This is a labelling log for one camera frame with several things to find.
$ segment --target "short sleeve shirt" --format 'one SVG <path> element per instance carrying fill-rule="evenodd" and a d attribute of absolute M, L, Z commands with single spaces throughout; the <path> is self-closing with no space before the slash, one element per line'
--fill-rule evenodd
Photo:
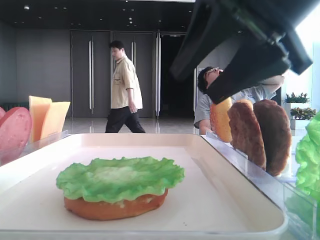
<path fill-rule="evenodd" d="M 124 56 L 116 62 L 112 80 L 111 108 L 120 109 L 129 105 L 127 89 L 133 89 L 133 101 L 137 109 L 142 109 L 142 96 L 135 65 Z"/>
<path fill-rule="evenodd" d="M 241 99 L 250 100 L 253 104 L 255 102 L 272 99 L 276 95 L 275 92 L 269 92 L 262 84 L 259 86 L 250 87 L 244 89 L 231 96 L 232 103 L 235 103 Z M 194 127 L 199 128 L 199 123 L 202 120 L 210 119 L 210 106 L 212 104 L 211 98 L 204 94 L 197 102 L 195 113 L 194 113 Z"/>

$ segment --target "beige shirt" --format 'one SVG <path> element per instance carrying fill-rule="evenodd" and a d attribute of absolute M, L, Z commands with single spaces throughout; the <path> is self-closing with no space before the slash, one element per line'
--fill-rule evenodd
<path fill-rule="evenodd" d="M 120 109 L 129 105 L 127 89 L 133 89 L 133 101 L 137 109 L 142 109 L 142 96 L 136 68 L 125 55 L 116 62 L 113 74 L 111 108 Z"/>

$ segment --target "black pants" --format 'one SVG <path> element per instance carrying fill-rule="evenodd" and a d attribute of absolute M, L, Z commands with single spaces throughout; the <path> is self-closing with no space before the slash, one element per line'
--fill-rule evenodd
<path fill-rule="evenodd" d="M 112 108 L 110 110 L 108 122 L 105 127 L 105 133 L 118 133 L 124 124 L 133 133 L 146 133 L 139 122 L 138 113 L 131 113 L 128 106 L 123 108 Z"/>

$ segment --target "green plant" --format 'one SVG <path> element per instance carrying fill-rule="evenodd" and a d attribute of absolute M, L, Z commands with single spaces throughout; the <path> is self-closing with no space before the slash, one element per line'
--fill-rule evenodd
<path fill-rule="evenodd" d="M 292 108 L 290 111 L 291 116 L 293 116 L 294 120 L 310 120 L 316 115 L 316 110 L 307 108 Z"/>
<path fill-rule="evenodd" d="M 307 95 L 308 95 L 307 93 L 305 94 L 301 93 L 300 95 L 296 96 L 295 93 L 293 92 L 291 96 L 289 96 L 288 94 L 286 95 L 285 102 L 288 104 L 293 104 L 293 103 L 306 104 L 310 101 Z"/>

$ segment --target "pink ham slice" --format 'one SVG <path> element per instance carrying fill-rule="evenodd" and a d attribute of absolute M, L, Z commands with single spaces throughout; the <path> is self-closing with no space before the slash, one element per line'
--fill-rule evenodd
<path fill-rule="evenodd" d="M 0 107 L 0 119 L 2 119 L 2 117 L 6 114 L 6 111 Z"/>
<path fill-rule="evenodd" d="M 24 107 L 14 107 L 0 119 L 1 165 L 19 158 L 28 142 L 31 128 L 32 119 Z"/>

